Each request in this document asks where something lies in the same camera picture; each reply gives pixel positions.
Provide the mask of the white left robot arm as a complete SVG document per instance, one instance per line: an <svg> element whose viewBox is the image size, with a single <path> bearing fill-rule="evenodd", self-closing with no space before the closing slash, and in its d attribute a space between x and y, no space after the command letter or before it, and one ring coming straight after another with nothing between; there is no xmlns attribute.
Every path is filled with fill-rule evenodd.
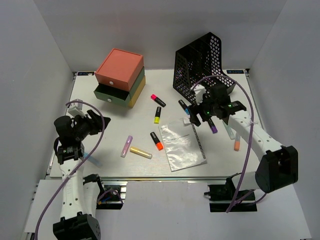
<svg viewBox="0 0 320 240"><path fill-rule="evenodd" d="M58 134L53 149L65 185L62 187L60 220L53 224L58 240L99 240L101 229L95 218L97 200L103 198L106 187L98 174L84 176L85 148L82 141L106 129L111 119L92 110L57 118Z"/></svg>

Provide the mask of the pastel yellow highlighter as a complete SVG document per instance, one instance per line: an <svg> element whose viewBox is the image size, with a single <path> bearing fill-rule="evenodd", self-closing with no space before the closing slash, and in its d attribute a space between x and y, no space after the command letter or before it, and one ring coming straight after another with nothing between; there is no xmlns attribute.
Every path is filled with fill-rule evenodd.
<svg viewBox="0 0 320 240"><path fill-rule="evenodd" d="M139 155L141 157L147 158L147 159L152 159L153 155L149 152L146 152L144 150L141 150L137 147L130 147L129 151L133 154Z"/></svg>

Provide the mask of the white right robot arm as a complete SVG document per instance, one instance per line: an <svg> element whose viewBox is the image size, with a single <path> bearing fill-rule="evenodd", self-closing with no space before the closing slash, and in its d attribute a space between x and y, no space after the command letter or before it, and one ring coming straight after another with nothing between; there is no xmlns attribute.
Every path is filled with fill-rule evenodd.
<svg viewBox="0 0 320 240"><path fill-rule="evenodd" d="M251 119L251 114L240 101L231 101L227 88L216 84L206 92L201 84L193 86L195 103L188 107L191 123L199 126L216 116L245 140L259 160L257 170L234 175L225 188L226 195L236 200L244 190L271 193L298 181L298 151L284 146Z"/></svg>

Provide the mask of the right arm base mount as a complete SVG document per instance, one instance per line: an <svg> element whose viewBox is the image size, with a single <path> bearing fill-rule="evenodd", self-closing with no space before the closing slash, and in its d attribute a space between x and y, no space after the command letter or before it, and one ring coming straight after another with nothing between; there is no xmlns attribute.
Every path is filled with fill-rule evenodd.
<svg viewBox="0 0 320 240"><path fill-rule="evenodd" d="M209 208L211 213L225 212L233 199L236 187L232 182L232 178L228 177L224 184L210 184L208 190L204 192L204 196L209 199ZM257 204L254 203L255 193L252 190L240 190L237 193L235 201L243 198L235 203L230 212L257 212Z"/></svg>

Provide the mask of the green drawer box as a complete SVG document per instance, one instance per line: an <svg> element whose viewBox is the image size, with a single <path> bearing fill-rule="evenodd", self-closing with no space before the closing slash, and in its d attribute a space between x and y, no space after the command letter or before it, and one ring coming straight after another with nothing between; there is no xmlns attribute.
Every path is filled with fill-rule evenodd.
<svg viewBox="0 0 320 240"><path fill-rule="evenodd" d="M115 104L122 107L128 107L134 93L140 85L142 79L145 77L145 68L143 67L133 83L130 91L121 90L115 87L107 86L99 83L94 90L94 95L98 100Z"/></svg>

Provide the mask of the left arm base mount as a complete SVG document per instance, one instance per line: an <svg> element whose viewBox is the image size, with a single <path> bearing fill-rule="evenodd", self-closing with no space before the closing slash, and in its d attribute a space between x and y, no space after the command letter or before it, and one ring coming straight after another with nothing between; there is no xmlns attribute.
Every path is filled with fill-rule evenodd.
<svg viewBox="0 0 320 240"><path fill-rule="evenodd" d="M109 181L104 185L106 192L97 202L97 210L120 210L126 199L127 182L126 181Z"/></svg>

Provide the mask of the pastel purple highlighter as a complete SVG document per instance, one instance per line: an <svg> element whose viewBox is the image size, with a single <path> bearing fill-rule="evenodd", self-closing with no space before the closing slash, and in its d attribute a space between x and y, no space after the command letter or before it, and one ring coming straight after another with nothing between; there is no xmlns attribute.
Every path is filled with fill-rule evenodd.
<svg viewBox="0 0 320 240"><path fill-rule="evenodd" d="M126 142L125 142L125 144L124 144L124 146L123 146L123 149L122 149L122 151L121 151L121 154L120 154L120 156L121 156L122 158L125 158L125 157L126 157L126 155L127 155L127 153L128 153L128 150L130 149L130 145L131 145L131 143L132 143L132 140L133 140L133 137L132 137L131 135L129 135L129 136L127 137L127 139L126 139Z"/></svg>

